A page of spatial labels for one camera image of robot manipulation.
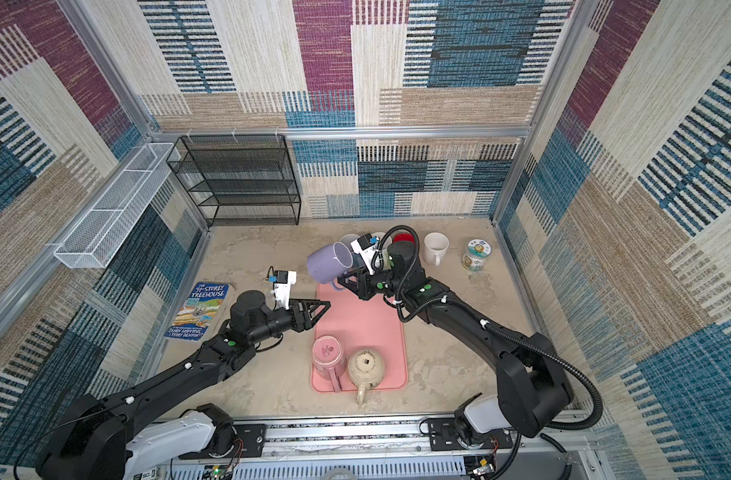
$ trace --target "white wire basket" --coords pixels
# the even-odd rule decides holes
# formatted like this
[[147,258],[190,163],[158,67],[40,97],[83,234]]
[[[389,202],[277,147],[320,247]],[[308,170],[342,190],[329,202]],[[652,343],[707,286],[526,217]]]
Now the white wire basket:
[[130,160],[53,254],[69,268],[106,268],[178,160],[173,144],[147,144]]

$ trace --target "mug handle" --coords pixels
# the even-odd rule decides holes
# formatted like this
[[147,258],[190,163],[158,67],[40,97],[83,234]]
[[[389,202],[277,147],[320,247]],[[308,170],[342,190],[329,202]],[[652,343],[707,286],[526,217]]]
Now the mug handle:
[[358,405],[362,405],[365,401],[365,390],[367,390],[368,383],[361,383],[358,386]]
[[336,369],[334,367],[331,367],[328,370],[328,376],[331,377],[331,383],[333,384],[333,391],[334,392],[341,392],[341,383],[338,380],[338,377],[336,376]]

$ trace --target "red mug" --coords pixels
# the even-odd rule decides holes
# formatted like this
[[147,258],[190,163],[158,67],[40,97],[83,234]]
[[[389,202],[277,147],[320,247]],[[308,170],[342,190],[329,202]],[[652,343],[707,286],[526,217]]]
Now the red mug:
[[401,242],[403,240],[407,240],[407,241],[411,242],[412,244],[416,243],[416,242],[414,242],[413,235],[411,235],[411,234],[397,234],[392,238],[393,242]]

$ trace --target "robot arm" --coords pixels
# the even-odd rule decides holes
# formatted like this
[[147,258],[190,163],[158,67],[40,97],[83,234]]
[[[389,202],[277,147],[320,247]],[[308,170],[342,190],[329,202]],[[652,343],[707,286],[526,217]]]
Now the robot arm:
[[[368,267],[352,270],[337,281],[362,300],[381,293],[385,299],[397,299],[401,321],[414,316],[438,326],[462,341],[495,370],[497,406],[490,398],[472,398],[456,413],[457,433],[467,445],[474,445],[494,427],[514,427],[533,438],[544,427],[578,430],[600,420],[603,403],[600,393],[580,371],[557,356],[544,335],[525,336],[507,329],[467,305],[445,284],[427,277],[418,258],[418,237],[407,226],[396,226],[387,233],[406,230],[414,237],[394,242],[381,262],[390,270]],[[380,251],[383,239],[376,250]],[[402,309],[409,313],[403,317]],[[593,411],[589,418],[575,423],[557,423],[553,419],[573,401],[573,389],[566,372],[575,376],[590,392]]]
[[[557,357],[545,336],[524,336],[475,311],[448,286],[425,275],[418,260],[415,232],[397,226],[387,236],[395,230],[411,232],[415,242],[394,242],[389,246],[389,258],[384,258],[381,248],[385,238],[374,243],[371,236],[361,237],[360,250],[367,252],[370,261],[340,276],[338,283],[362,300],[377,293],[385,299],[394,296],[401,321],[419,316],[446,330],[496,371],[497,400],[471,398],[457,410],[456,430],[464,444],[473,446],[489,430],[507,425],[534,437],[545,426],[582,429],[597,423],[603,410],[600,394],[581,372]],[[386,262],[390,270],[382,269]],[[75,400],[62,418],[62,424],[72,423],[55,430],[37,460],[37,473],[45,480],[119,480],[185,450],[225,454],[233,444],[232,419],[215,406],[188,413],[183,423],[179,420],[145,427],[194,393],[239,372],[255,356],[256,342],[270,337],[281,340],[288,330],[310,330],[330,308],[330,302],[289,299],[295,274],[273,273],[268,280],[274,283],[280,308],[270,310],[261,292],[244,292],[232,306],[230,320],[189,358],[106,398],[84,395]],[[403,308],[408,310],[408,317],[403,315]],[[586,420],[558,424],[553,418],[573,400],[566,371],[590,391],[594,409]],[[182,433],[185,427],[198,424],[207,427],[206,434]],[[142,443],[142,439],[146,446],[134,447],[134,441]]]
[[[281,338],[288,330],[310,330],[330,306],[330,302],[320,300],[290,299],[287,310],[270,310],[264,302],[264,293],[250,290],[240,294],[230,309],[232,318],[185,360],[106,398],[84,395],[75,400],[61,423],[90,417],[55,430],[37,460],[37,474],[45,480],[118,480],[126,473],[140,471],[150,462],[149,465],[156,465],[161,457],[167,460],[201,450],[206,442],[201,436],[190,437],[184,443],[172,442],[183,436],[181,428],[168,431],[158,431],[159,426],[144,428],[186,398],[239,372],[255,356],[256,342]],[[207,448],[216,454],[225,453],[232,445],[232,419],[216,407],[205,407],[202,412],[188,414],[186,426],[209,422],[214,428],[208,429]],[[143,449],[135,445],[134,440],[138,443],[137,436],[141,433],[147,446],[150,438],[156,438],[162,446]]]

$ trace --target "white mug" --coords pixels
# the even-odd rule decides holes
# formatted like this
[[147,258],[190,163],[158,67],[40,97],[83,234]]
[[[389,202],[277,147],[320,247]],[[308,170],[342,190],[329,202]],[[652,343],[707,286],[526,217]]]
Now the white mug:
[[448,241],[448,237],[437,232],[424,237],[424,260],[427,264],[439,266],[443,257],[448,253],[448,246],[451,242]]
[[384,379],[384,358],[373,349],[357,351],[349,358],[347,373],[349,379],[358,387],[358,405],[365,401],[365,391],[379,386]]

